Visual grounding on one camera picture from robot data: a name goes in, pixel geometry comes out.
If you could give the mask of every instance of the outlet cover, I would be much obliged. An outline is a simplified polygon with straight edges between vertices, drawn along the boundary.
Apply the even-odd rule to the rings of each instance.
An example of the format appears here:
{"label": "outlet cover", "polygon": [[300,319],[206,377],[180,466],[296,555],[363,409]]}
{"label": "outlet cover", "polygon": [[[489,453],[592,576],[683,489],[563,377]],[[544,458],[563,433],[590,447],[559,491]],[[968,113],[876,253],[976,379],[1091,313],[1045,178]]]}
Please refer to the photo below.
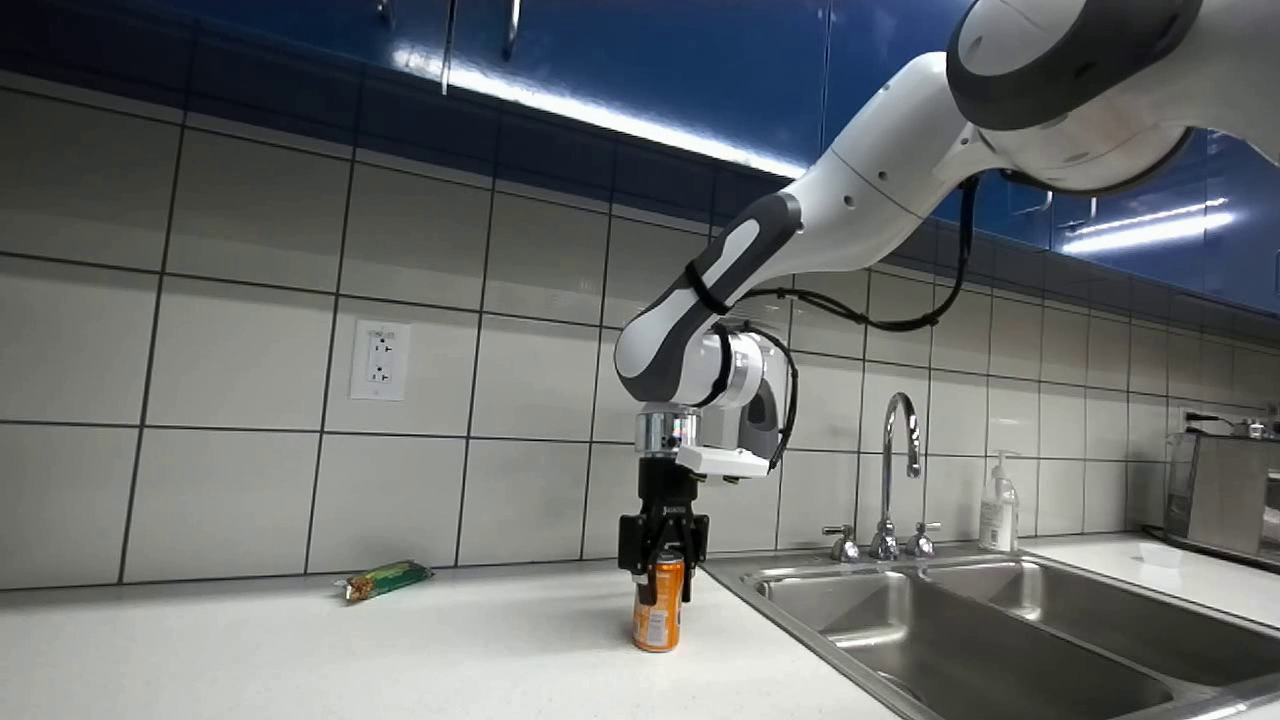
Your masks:
{"label": "outlet cover", "polygon": [[403,399],[410,385],[410,323],[355,323],[355,365],[354,365],[354,397],[359,399]]}

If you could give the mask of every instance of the ceiling light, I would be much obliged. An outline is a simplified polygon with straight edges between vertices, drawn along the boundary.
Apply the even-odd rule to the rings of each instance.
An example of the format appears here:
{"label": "ceiling light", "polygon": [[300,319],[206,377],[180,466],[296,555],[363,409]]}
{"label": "ceiling light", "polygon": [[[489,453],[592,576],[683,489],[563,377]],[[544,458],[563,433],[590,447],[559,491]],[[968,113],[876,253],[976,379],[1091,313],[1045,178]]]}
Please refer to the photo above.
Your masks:
{"label": "ceiling light", "polygon": [[1154,244],[1194,244],[1205,238],[1205,231],[1237,223],[1237,213],[1223,213],[1223,195],[1205,204],[1180,204],[1170,213],[1144,213],[1126,214],[1107,223],[1086,223],[1063,237],[1063,256],[1104,256],[1104,253],[1128,253],[1128,246],[1154,246]]}
{"label": "ceiling light", "polygon": [[[425,81],[439,81],[443,76],[439,55],[429,55],[420,47],[398,47],[392,62],[402,73],[425,76]],[[717,137],[700,137],[700,132],[690,132],[690,129],[665,122],[665,121],[646,121],[646,114],[634,114],[634,113],[583,100],[583,97],[563,97],[563,91],[548,91],[548,87],[536,87],[536,83],[506,81],[506,76],[494,76],[494,73],[485,73],[476,62],[466,62],[466,58],[451,58],[448,83],[451,87],[469,87],[476,97],[497,97],[497,100],[523,105],[523,108],[536,108],[536,113],[554,113],[554,114],[568,114],[568,121],[579,121],[579,122],[598,122],[598,129],[609,129],[609,132],[640,137],[640,140],[652,140],[652,144],[667,144],[667,149],[683,149],[683,153],[695,153],[695,155],[712,155],[712,158],[726,158],[726,164],[760,169],[760,171],[773,171],[773,175],[802,175],[803,171],[803,164],[793,164],[793,158],[781,158],[781,155],[764,155],[764,153],[752,153],[752,149],[741,149],[741,144],[728,144],[728,140],[717,140]]]}

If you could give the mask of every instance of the white countertop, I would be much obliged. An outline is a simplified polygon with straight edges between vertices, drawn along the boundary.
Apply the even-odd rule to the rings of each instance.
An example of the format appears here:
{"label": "white countertop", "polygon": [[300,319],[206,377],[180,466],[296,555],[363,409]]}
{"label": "white countertop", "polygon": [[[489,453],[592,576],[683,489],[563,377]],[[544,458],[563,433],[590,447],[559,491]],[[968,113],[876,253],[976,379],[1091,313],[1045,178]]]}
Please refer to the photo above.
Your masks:
{"label": "white countertop", "polygon": [[[1280,576],[1142,547],[1034,543],[1280,626]],[[891,715],[705,570],[691,590],[667,657],[627,645],[634,578],[609,562],[439,570],[359,606],[335,604],[335,578],[18,590],[0,594],[0,715]]]}

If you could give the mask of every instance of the stainless steel sink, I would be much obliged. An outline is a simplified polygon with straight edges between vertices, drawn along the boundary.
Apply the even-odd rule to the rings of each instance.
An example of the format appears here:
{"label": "stainless steel sink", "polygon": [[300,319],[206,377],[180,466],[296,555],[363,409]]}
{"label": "stainless steel sink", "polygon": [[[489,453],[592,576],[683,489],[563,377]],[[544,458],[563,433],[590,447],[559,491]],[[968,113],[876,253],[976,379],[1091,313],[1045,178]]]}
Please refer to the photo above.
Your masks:
{"label": "stainless steel sink", "polygon": [[1280,670],[1280,645],[1268,632],[1223,623],[1054,562],[994,558],[935,566],[928,578],[1178,680],[1244,683]]}
{"label": "stainless steel sink", "polygon": [[710,562],[904,715],[1223,715],[1280,696],[1280,637],[1034,555]]}

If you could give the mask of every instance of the white tile wall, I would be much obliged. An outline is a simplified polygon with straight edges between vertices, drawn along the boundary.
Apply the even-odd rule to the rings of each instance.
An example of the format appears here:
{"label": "white tile wall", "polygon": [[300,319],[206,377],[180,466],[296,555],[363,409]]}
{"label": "white tile wall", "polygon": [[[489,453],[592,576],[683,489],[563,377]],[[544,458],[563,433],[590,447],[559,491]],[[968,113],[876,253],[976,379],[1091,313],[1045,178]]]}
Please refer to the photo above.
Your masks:
{"label": "white tile wall", "polygon": [[327,436],[311,570],[456,558],[466,440]]}
{"label": "white tile wall", "polygon": [[1042,305],[1026,297],[994,297],[994,371],[998,377],[1042,377]]}
{"label": "white tile wall", "polygon": [[933,369],[989,371],[994,365],[994,297],[964,286],[943,323],[933,326]]}
{"label": "white tile wall", "polygon": [[334,291],[346,204],[340,158],[187,132],[168,269]]}
{"label": "white tile wall", "polygon": [[476,436],[590,440],[598,333],[540,319],[485,319]]}
{"label": "white tile wall", "polygon": [[600,323],[606,214],[497,195],[485,306]]}
{"label": "white tile wall", "polygon": [[0,426],[0,589],[112,585],[132,426]]}
{"label": "white tile wall", "polygon": [[355,164],[346,291],[481,306],[489,191]]}
{"label": "white tile wall", "polygon": [[1126,462],[1086,462],[1086,530],[1126,529]]}
{"label": "white tile wall", "polygon": [[1047,305],[1042,379],[1086,385],[1086,369],[1087,369],[1087,316],[1081,306]]}
{"label": "white tile wall", "polygon": [[1045,535],[1063,535],[1086,529],[1086,462],[1081,458],[1042,458],[1042,529]]}
{"label": "white tile wall", "polygon": [[857,447],[863,415],[863,365],[839,355],[797,355],[802,415],[793,447]]}
{"label": "white tile wall", "polygon": [[155,277],[0,261],[0,415],[137,423]]}
{"label": "white tile wall", "polygon": [[[209,114],[180,155],[180,113],[5,83],[9,589],[617,552],[640,509],[617,326],[705,223]],[[943,291],[891,269],[802,284],[874,316]],[[961,540],[998,453],[1022,530],[1115,530],[1161,518],[1180,412],[1280,399],[1275,348],[994,286],[926,335],[781,301],[735,316],[793,338],[803,397],[784,480],[700,491],[712,552],[823,547],[857,475],[868,540],[891,392],[926,415],[926,517]],[[414,326],[403,399],[354,399],[355,319]],[[911,530],[926,480],[900,462]]]}
{"label": "white tile wall", "polygon": [[1128,387],[1128,323],[1115,316],[1087,316],[1087,385]]}
{"label": "white tile wall", "polygon": [[634,445],[640,426],[640,409],[627,397],[627,387],[614,371],[617,333],[606,333],[600,338],[600,369],[598,369],[598,436],[614,445]]}
{"label": "white tile wall", "polygon": [[777,497],[781,497],[781,472],[770,480],[710,480],[695,491],[695,512],[712,518],[712,555],[726,552],[770,552],[777,547]]}
{"label": "white tile wall", "polygon": [[575,558],[590,445],[471,440],[466,562]]}
{"label": "white tile wall", "polygon": [[[874,272],[874,319],[911,319],[933,306],[933,284],[898,272]],[[868,360],[882,365],[928,365],[933,326],[882,333],[868,326]]]}
{"label": "white tile wall", "polygon": [[0,246],[160,269],[176,122],[0,91]]}
{"label": "white tile wall", "polygon": [[823,529],[854,525],[857,457],[790,453],[781,497],[781,547],[834,547]]}
{"label": "white tile wall", "polygon": [[928,453],[985,457],[989,423],[976,423],[976,415],[989,415],[989,379],[935,371],[928,399],[933,399],[926,415]]}
{"label": "white tile wall", "polygon": [[1042,387],[1042,457],[1086,457],[1086,387]]}
{"label": "white tile wall", "polygon": [[1042,392],[1022,379],[989,385],[989,457],[1042,457]]}
{"label": "white tile wall", "polygon": [[168,280],[152,423],[322,426],[334,301]]}
{"label": "white tile wall", "polygon": [[318,436],[148,433],[124,578],[303,570]]}

